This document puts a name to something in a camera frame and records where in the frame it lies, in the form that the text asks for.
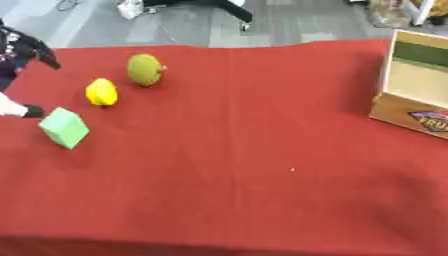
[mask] green foam block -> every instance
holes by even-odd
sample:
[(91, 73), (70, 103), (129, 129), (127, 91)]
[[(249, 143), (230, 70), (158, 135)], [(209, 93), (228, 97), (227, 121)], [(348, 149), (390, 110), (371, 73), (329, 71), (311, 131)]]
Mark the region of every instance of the green foam block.
[(89, 128), (75, 113), (56, 108), (39, 127), (57, 144), (73, 149), (89, 133)]

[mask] gray floor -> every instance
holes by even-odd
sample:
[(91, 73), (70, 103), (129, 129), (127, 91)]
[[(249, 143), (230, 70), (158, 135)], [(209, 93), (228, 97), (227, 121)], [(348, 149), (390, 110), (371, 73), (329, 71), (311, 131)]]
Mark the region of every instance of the gray floor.
[[(183, 44), (205, 47), (290, 45), (316, 40), (389, 37), (391, 29), (374, 28), (361, 6), (342, 0), (247, 0), (255, 14), (250, 31), (241, 34), (238, 20), (197, 5), (180, 5), (128, 21), (115, 0), (81, 0), (60, 12), (58, 0), (0, 0), (6, 23), (47, 41), (52, 47), (98, 47)], [(419, 30), (444, 33), (446, 26)]]

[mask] green ball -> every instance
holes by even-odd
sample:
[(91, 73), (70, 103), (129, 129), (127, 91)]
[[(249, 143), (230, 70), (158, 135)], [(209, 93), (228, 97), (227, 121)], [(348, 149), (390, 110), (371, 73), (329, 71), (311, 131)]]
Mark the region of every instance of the green ball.
[(165, 67), (149, 54), (133, 56), (127, 66), (129, 78), (143, 87), (149, 87), (159, 81), (164, 69)]

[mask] cardboard box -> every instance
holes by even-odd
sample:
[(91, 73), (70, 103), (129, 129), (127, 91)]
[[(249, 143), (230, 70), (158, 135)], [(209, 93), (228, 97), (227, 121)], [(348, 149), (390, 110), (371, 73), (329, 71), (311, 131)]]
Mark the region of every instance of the cardboard box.
[(448, 38), (395, 31), (370, 117), (448, 139)]

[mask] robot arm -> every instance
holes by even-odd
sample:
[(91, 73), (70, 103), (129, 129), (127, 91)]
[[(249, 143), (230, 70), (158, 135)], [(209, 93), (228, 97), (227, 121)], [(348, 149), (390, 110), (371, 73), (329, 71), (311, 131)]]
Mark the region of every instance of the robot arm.
[[(54, 52), (39, 39), (28, 36), (13, 28), (6, 27), (0, 19), (0, 64), (14, 62), (15, 58), (28, 60), (37, 58), (53, 69), (61, 68)], [(43, 117), (44, 110), (39, 106), (19, 104), (0, 93), (0, 116)]]
[(39, 106), (19, 104), (12, 101), (8, 96), (0, 93), (0, 116), (16, 116), (16, 117), (43, 117), (44, 110)]
[(0, 20), (0, 62), (16, 57), (37, 58), (53, 69), (61, 68), (54, 52), (44, 42), (4, 26)]

